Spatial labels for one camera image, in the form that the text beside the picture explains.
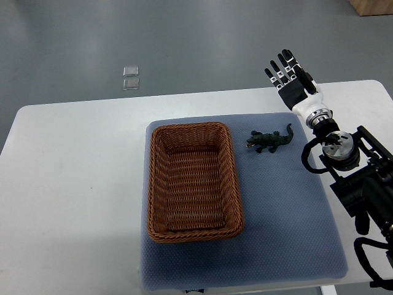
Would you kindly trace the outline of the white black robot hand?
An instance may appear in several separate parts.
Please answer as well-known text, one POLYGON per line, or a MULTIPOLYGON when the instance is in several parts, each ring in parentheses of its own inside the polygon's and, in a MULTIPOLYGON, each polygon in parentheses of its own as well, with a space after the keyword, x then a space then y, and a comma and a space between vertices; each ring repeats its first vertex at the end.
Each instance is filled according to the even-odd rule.
POLYGON ((309 128, 331 119, 332 111, 324 104, 322 91, 292 52, 284 49, 278 59, 281 64, 271 60, 265 74, 287 108, 300 116, 309 128))

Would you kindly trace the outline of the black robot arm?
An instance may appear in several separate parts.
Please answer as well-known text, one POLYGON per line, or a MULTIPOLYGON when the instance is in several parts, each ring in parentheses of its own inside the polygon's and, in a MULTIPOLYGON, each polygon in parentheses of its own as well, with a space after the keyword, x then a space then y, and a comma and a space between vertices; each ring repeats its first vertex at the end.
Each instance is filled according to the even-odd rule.
POLYGON ((315 137, 303 149, 303 166, 314 174, 331 174, 330 187, 360 235, 354 251, 370 287, 392 290, 392 280, 381 278, 364 250, 385 250, 392 261, 392 154, 363 126, 355 133, 341 131, 328 109, 311 113, 306 124, 315 137))

